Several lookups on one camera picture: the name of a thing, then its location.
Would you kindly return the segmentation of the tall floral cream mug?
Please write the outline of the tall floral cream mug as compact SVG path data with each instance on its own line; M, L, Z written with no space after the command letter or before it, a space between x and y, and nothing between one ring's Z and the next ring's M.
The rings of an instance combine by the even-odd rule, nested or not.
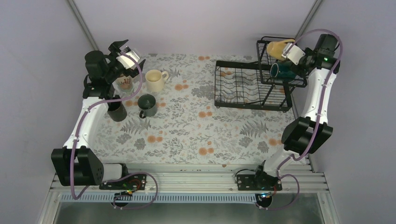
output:
M131 92L134 90L132 78L130 76L121 75L114 81L114 85L118 91Z

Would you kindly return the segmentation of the matte black mug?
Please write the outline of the matte black mug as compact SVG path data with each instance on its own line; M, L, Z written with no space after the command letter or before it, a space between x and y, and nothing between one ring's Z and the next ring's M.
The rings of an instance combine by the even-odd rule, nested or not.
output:
M127 117L127 111L122 101L108 103L107 113L115 122L121 122Z

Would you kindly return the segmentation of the yellow mug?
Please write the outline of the yellow mug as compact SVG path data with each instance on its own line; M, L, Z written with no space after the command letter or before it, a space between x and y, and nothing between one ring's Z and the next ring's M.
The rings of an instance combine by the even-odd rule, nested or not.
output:
M284 61L285 58L282 57L283 49L286 47L288 43L294 43L294 42L295 39L286 39L277 42L273 41L267 45L266 51L271 57L280 61Z

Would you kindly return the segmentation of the dark grey mug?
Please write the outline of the dark grey mug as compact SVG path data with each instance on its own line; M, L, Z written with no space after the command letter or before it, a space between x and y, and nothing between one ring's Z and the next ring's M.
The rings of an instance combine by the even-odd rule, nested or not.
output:
M153 95L144 94L139 97L137 103L141 110L139 114L141 119L153 117L157 113L156 98Z

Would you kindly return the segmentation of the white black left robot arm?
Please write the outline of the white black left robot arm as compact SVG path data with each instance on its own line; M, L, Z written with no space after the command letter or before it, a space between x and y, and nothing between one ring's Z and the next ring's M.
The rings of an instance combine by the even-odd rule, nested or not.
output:
M136 77L144 65L136 51L129 47L122 49L126 43L127 40L113 42L107 55L100 50L85 55L87 75L78 121L63 147L51 153L52 163L63 186L100 185L110 174L113 174L112 184L118 189L124 189L130 183L130 176L122 171L121 165L105 168L91 149L99 120L111 107L115 110L122 108L121 98L114 93L113 83L121 75Z

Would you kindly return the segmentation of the short cream mug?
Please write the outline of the short cream mug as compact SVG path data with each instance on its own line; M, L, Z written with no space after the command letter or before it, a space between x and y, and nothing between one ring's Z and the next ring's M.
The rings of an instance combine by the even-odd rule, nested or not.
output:
M164 89L165 82L169 78L167 71L149 70L145 74L146 86L150 92L159 92Z

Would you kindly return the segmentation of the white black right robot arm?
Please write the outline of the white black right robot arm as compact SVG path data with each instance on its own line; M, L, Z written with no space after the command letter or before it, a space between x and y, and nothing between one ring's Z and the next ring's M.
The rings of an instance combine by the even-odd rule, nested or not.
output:
M279 59L273 63L270 76L276 79L302 77L308 79L308 93L302 115L286 126L277 150L259 165L253 184L259 190L275 190L281 184L280 172L293 161L314 153L332 135L328 125L328 101L332 85L339 71L340 59L335 58L341 41L335 34L321 34L314 49L302 50L296 40L272 42L267 52Z

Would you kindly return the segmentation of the teal green mug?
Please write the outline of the teal green mug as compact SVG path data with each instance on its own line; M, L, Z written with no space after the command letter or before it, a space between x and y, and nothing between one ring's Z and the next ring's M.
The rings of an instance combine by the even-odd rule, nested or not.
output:
M271 65L269 74L274 79L293 80L296 74L291 70L294 65L291 61L275 62Z

